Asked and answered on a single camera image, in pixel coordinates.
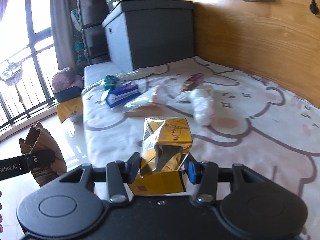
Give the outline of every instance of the yellow box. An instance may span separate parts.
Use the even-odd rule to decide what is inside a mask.
[[[135,195],[186,191],[182,165],[192,146],[185,118],[145,118],[140,173],[130,189]]]

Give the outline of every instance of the wooden headboard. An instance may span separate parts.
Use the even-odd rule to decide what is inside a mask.
[[[310,0],[190,1],[197,55],[268,78],[320,107],[320,17],[309,11]]]

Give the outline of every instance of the shelving unit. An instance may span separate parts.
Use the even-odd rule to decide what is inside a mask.
[[[101,23],[108,14],[105,0],[77,0],[84,54],[88,64],[109,60],[107,40]]]

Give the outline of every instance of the bed sheet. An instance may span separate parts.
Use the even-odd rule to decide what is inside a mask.
[[[215,118],[209,127],[193,120],[190,103],[176,103],[182,83],[195,73],[205,75],[214,88]],[[308,206],[304,239],[318,239],[320,228],[320,110],[274,82],[245,72],[207,62],[199,57],[166,65],[139,69],[128,79],[139,84],[141,92],[162,84],[168,102],[164,117],[186,117],[198,160],[220,167],[242,163],[300,196]],[[100,104],[99,83],[83,92],[84,127],[88,158],[95,167],[115,160],[127,160],[140,152],[144,118],[127,118],[122,109],[110,110]],[[193,194],[196,186],[188,184]],[[105,185],[96,187],[106,197]],[[218,185],[217,199],[229,193],[225,183]]]

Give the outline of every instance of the clear plastic bag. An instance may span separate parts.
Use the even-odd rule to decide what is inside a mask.
[[[174,101],[190,101],[193,106],[195,121],[201,126],[208,126],[214,117],[213,92],[211,86],[200,85],[196,89],[183,92]]]
[[[126,113],[141,106],[165,105],[166,103],[167,95],[164,93],[163,88],[161,86],[155,86],[134,100],[126,103],[123,112]]]

